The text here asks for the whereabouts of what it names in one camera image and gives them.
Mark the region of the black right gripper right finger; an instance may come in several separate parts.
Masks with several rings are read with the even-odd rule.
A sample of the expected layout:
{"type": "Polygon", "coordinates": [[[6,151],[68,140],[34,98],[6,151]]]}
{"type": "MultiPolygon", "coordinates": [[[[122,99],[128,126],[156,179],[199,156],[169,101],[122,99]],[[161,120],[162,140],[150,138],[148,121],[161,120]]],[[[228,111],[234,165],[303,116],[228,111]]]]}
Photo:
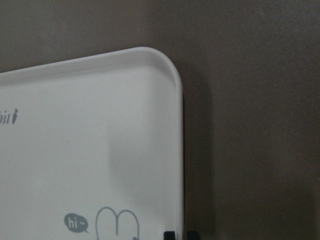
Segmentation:
{"type": "Polygon", "coordinates": [[[186,232],[187,240],[200,240],[200,235],[197,231],[187,231],[186,232]]]}

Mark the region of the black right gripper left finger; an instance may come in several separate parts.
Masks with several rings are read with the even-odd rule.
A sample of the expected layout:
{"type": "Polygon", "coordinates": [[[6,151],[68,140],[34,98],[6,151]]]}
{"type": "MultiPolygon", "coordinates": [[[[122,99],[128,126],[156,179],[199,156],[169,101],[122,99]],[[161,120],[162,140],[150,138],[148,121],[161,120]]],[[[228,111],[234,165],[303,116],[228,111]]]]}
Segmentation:
{"type": "Polygon", "coordinates": [[[176,240],[175,231],[165,231],[163,233],[163,240],[176,240]]]}

